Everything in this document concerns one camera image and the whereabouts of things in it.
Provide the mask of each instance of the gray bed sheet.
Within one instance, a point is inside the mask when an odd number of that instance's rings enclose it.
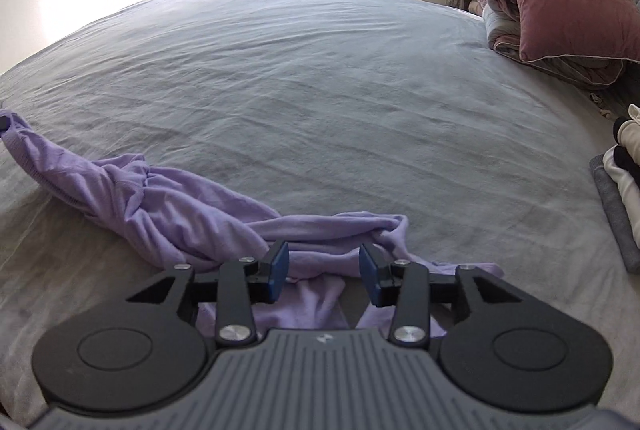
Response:
[[[497,262],[601,331],[615,355],[602,405],[640,419],[640,280],[588,168],[610,122],[487,49],[470,14],[413,0],[148,0],[5,73],[0,99],[88,158],[143,152],[281,213],[407,214],[413,252]],[[37,338],[154,270],[1,146],[0,197],[0,399],[25,423],[44,406]]]

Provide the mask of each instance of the gray folded garment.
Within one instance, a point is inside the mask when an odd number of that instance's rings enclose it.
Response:
[[[626,208],[620,197],[620,192],[618,192],[618,185],[604,170],[602,155],[594,157],[589,162],[589,168],[600,194],[602,208],[620,248],[626,270],[629,273],[640,275],[640,249],[634,240],[631,223],[626,215]]]

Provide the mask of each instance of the purple garment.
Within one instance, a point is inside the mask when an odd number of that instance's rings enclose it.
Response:
[[[18,165],[55,197],[124,237],[157,267],[189,263],[198,272],[209,271],[242,256],[261,257],[276,239],[288,241],[291,282],[274,305],[254,306],[262,333],[271,327],[346,328],[338,305],[344,281],[337,275],[359,277],[361,243],[374,243],[389,259],[409,259],[435,273],[455,270],[455,265],[428,263],[409,253],[405,216],[281,216],[190,172],[149,166],[140,154],[89,161],[36,134],[17,114],[0,111],[0,120],[3,116],[10,125],[0,136]],[[502,275],[495,264],[478,266]],[[393,308],[369,305],[358,327],[388,329],[392,316]],[[211,334],[214,320],[214,305],[201,305],[198,328]],[[442,334],[437,325],[433,330]]]

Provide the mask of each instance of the stack of bedding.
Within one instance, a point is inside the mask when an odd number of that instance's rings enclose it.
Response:
[[[628,114],[614,123],[617,145],[590,167],[626,269],[640,274],[640,108]]]
[[[606,88],[640,61],[633,0],[486,0],[482,18],[491,49],[581,88]]]

